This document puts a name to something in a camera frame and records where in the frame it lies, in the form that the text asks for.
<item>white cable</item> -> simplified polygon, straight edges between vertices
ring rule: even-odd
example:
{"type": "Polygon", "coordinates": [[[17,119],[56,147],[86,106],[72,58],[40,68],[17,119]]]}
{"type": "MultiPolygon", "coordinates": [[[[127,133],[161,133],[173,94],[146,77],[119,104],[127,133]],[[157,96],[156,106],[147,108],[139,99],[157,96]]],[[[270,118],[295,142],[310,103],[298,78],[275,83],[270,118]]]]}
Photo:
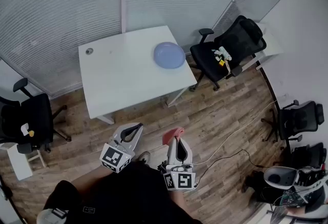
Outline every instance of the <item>white cable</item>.
{"type": "Polygon", "coordinates": [[[214,155],[215,155],[215,153],[223,146],[223,144],[234,134],[234,133],[236,133],[236,132],[238,132],[238,131],[240,131],[240,130],[242,130],[242,129],[244,129],[245,127],[247,127],[248,125],[250,125],[255,119],[257,119],[258,117],[259,117],[259,115],[265,110],[265,109],[267,109],[268,108],[268,106],[269,105],[271,105],[271,104],[273,104],[274,102],[276,102],[277,100],[275,100],[275,101],[273,101],[273,102],[271,102],[271,103],[269,103],[261,112],[259,112],[259,114],[252,120],[252,121],[250,121],[247,125],[245,125],[245,126],[243,126],[243,127],[241,127],[241,128],[239,128],[238,130],[236,130],[235,132],[233,132],[230,136],[228,136],[226,139],[225,139],[225,141],[223,141],[223,143],[219,146],[219,148],[217,149],[217,150],[215,150],[215,152],[213,153],[213,155],[212,156],[210,156],[210,158],[208,159],[208,160],[206,160],[206,161],[204,161],[204,162],[201,162],[201,163],[192,163],[193,165],[201,165],[201,164],[204,164],[204,163],[206,163],[206,162],[208,162],[214,155]]]}

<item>wooden floor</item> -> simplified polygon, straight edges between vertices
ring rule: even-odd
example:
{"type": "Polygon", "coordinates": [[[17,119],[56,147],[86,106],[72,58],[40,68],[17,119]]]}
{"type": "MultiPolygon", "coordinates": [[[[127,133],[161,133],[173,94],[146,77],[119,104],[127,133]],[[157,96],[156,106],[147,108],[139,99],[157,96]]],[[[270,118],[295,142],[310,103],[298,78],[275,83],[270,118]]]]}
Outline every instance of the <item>wooden floor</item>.
{"type": "MultiPolygon", "coordinates": [[[[68,105],[66,113],[56,119],[55,128],[71,135],[72,142],[66,143],[56,136],[52,152],[42,151],[49,168],[40,169],[41,164],[37,162],[33,164],[37,169],[34,176],[17,181],[6,152],[0,152],[0,174],[13,191],[18,211],[28,223],[35,223],[37,214],[60,180],[73,180],[99,166],[104,143],[121,124],[133,121],[144,124],[136,153],[151,151],[154,168],[166,159],[167,147],[161,145],[162,134],[178,126],[185,128],[183,137],[193,151],[193,162],[206,160],[232,132],[249,123],[273,101],[261,73],[254,68],[219,84],[220,90],[214,92],[212,84],[205,78],[196,92],[186,91],[170,108],[165,103],[166,97],[159,97],[120,110],[115,112],[116,124],[111,126],[89,119],[83,90],[53,100],[53,110],[68,105]]],[[[262,142],[270,128],[262,124],[260,118],[270,118],[269,109],[234,134],[213,159],[196,166],[196,180],[214,158],[229,156],[241,148],[249,151],[253,163],[272,165],[280,154],[282,143],[262,142]]],[[[254,206],[248,206],[252,191],[240,192],[244,177],[253,170],[255,167],[244,152],[217,162],[202,178],[199,187],[185,194],[192,215],[204,224],[243,223],[256,210],[254,206]]]]}

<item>person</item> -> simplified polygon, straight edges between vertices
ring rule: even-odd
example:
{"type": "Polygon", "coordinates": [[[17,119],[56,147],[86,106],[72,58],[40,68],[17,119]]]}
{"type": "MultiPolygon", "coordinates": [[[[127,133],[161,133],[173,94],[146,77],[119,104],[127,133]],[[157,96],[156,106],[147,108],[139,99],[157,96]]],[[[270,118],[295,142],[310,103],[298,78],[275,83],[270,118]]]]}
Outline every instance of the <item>person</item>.
{"type": "Polygon", "coordinates": [[[169,192],[162,174],[148,166],[149,160],[150,153],[145,152],[119,173],[100,166],[71,183],[62,180],[44,210],[68,210],[65,224],[201,224],[190,216],[183,193],[169,192]]]}
{"type": "MultiPolygon", "coordinates": [[[[250,199],[250,203],[265,202],[276,205],[283,195],[283,190],[268,185],[263,175],[263,172],[253,171],[250,176],[246,177],[242,186],[242,192],[245,192],[248,187],[251,187],[255,192],[250,199]]],[[[302,215],[317,210],[323,204],[328,204],[328,180],[320,189],[310,193],[305,198],[307,203],[302,203],[299,207],[286,206],[286,209],[293,215],[302,215]]]]}

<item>chair armrest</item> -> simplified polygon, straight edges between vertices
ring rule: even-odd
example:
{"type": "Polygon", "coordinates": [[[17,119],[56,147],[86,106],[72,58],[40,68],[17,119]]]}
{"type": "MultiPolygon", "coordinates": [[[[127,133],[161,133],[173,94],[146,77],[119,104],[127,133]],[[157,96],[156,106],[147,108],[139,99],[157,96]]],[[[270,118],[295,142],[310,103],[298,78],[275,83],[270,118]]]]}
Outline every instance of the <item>chair armrest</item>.
{"type": "Polygon", "coordinates": [[[288,106],[283,107],[282,109],[286,109],[288,107],[292,107],[292,106],[299,106],[299,102],[298,100],[294,100],[294,102],[292,102],[291,104],[289,104],[288,106]]]}
{"type": "Polygon", "coordinates": [[[237,76],[242,72],[242,67],[241,66],[237,66],[234,69],[231,70],[231,74],[233,76],[237,76]]]}
{"type": "Polygon", "coordinates": [[[203,28],[203,29],[200,29],[198,31],[200,33],[200,35],[202,36],[201,40],[200,40],[200,44],[204,43],[206,37],[209,35],[209,34],[214,34],[214,31],[211,29],[211,28],[203,28]]]}
{"type": "Polygon", "coordinates": [[[28,83],[27,78],[22,78],[21,80],[17,81],[14,84],[14,87],[13,87],[12,91],[16,92],[16,91],[24,88],[25,86],[27,86],[27,83],[28,83]]]}

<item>black cable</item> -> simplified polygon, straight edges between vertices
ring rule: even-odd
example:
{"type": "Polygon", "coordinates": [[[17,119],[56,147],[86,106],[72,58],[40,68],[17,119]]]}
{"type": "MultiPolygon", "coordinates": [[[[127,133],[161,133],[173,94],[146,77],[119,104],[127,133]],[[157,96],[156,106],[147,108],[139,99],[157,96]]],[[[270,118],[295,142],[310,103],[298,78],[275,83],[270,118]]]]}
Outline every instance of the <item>black cable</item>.
{"type": "Polygon", "coordinates": [[[197,185],[196,185],[195,187],[197,187],[197,186],[199,185],[201,178],[204,177],[204,175],[206,174],[207,170],[210,169],[211,166],[214,165],[214,163],[220,161],[221,159],[231,158],[231,157],[233,157],[233,156],[235,156],[235,155],[238,155],[241,151],[245,151],[245,152],[247,153],[248,158],[249,158],[249,161],[250,161],[250,163],[251,163],[253,166],[255,166],[255,167],[257,167],[257,168],[261,168],[261,169],[263,169],[263,168],[268,169],[268,168],[269,168],[269,167],[264,167],[264,166],[261,166],[261,165],[256,165],[256,164],[254,164],[254,163],[251,161],[251,155],[249,154],[249,152],[248,152],[247,150],[245,150],[245,149],[241,149],[241,150],[239,150],[237,153],[235,153],[235,154],[233,154],[233,155],[231,155],[231,156],[221,157],[221,158],[215,160],[215,161],[214,161],[214,162],[213,162],[213,163],[212,163],[212,164],[211,164],[211,165],[210,165],[210,166],[204,171],[204,173],[201,175],[201,177],[199,178],[199,181],[198,181],[198,183],[197,183],[197,185]]]}

